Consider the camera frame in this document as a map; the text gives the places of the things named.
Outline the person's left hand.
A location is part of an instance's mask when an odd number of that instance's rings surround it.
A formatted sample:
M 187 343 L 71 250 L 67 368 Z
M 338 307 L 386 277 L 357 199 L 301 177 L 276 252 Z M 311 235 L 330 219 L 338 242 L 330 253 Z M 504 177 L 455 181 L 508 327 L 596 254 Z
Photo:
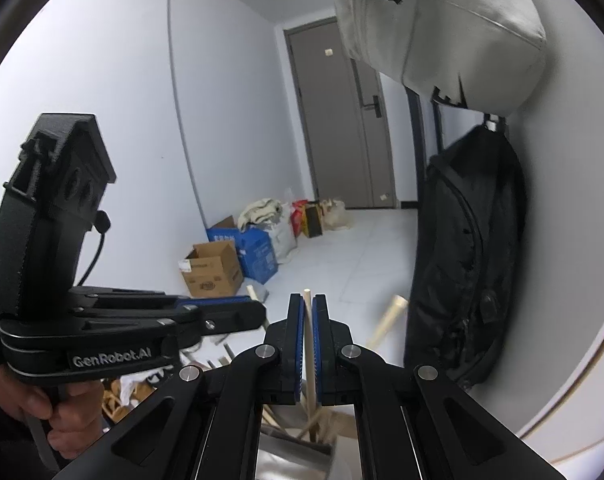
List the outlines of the person's left hand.
M 100 382 L 77 382 L 64 389 L 66 398 L 52 405 L 42 389 L 22 384 L 0 366 L 0 408 L 20 422 L 26 415 L 48 422 L 48 443 L 63 458 L 74 460 L 102 436 L 104 387 Z

